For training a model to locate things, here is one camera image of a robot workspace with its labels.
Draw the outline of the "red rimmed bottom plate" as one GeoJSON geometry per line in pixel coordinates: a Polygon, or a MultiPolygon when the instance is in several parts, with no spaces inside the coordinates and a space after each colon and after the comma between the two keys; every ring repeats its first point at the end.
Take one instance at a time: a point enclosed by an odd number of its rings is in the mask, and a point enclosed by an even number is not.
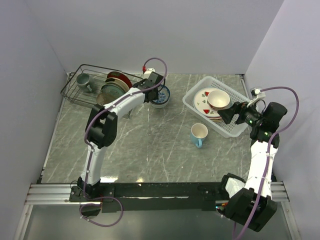
{"type": "Polygon", "coordinates": [[[207,119],[213,122],[221,122],[222,117],[218,114],[216,110],[213,110],[208,104],[196,103],[195,109],[207,119]]]}

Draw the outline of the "white top bowl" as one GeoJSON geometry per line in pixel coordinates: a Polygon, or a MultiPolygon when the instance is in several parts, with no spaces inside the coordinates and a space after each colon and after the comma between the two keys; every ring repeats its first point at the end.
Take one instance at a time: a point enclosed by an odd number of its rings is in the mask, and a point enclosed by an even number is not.
{"type": "Polygon", "coordinates": [[[208,94],[207,102],[213,110],[222,110],[230,104],[231,98],[225,91],[217,89],[208,94]]]}

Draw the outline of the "white light blue bowl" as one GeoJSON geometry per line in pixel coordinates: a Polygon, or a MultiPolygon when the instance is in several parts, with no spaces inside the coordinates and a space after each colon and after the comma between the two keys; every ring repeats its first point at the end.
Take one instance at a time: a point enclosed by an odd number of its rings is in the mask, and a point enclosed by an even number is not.
{"type": "Polygon", "coordinates": [[[160,101],[159,99],[157,99],[157,100],[150,101],[150,104],[152,107],[154,107],[156,109],[162,109],[162,108],[166,107],[169,102],[170,102],[169,99],[166,99],[164,101],[160,101]]]}

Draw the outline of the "white watermelon pattern plate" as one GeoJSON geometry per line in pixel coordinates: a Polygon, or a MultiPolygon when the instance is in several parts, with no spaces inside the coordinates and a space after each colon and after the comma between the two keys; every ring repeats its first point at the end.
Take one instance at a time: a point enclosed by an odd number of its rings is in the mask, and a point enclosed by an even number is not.
{"type": "MultiPolygon", "coordinates": [[[[194,106],[194,108],[196,106],[196,103],[199,103],[199,104],[202,104],[202,105],[208,104],[208,94],[210,92],[214,91],[214,90],[218,90],[218,89],[214,88],[214,87],[207,87],[207,88],[203,88],[203,89],[199,90],[195,94],[195,96],[193,98],[193,106],[194,106]]],[[[232,100],[230,99],[230,104],[224,109],[229,108],[231,106],[231,103],[232,103],[232,100]]]]}

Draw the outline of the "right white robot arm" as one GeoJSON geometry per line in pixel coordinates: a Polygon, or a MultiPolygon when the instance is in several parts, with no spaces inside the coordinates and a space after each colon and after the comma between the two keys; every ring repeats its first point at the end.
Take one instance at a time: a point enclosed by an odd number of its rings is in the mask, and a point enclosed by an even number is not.
{"type": "Polygon", "coordinates": [[[280,143],[276,131],[287,112],[277,102],[270,102],[260,113],[255,105],[238,101],[230,108],[218,111],[226,124],[237,115],[237,125],[246,123],[251,127],[251,160],[246,180],[231,173],[223,176],[218,192],[223,199],[229,200],[216,209],[226,218],[247,225],[255,232],[259,232],[277,211],[271,191],[272,168],[280,143]]]}

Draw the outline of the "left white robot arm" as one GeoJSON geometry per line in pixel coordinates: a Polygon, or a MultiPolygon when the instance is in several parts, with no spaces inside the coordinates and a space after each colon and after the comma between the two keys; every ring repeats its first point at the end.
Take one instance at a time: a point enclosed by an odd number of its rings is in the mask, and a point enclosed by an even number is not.
{"type": "Polygon", "coordinates": [[[94,201],[100,194],[102,163],[107,147],[116,139],[119,119],[133,108],[157,99],[158,87],[165,79],[165,76],[152,71],[147,79],[134,84],[124,95],[91,110],[84,135],[87,157],[77,180],[81,195],[86,200],[94,201]]]}

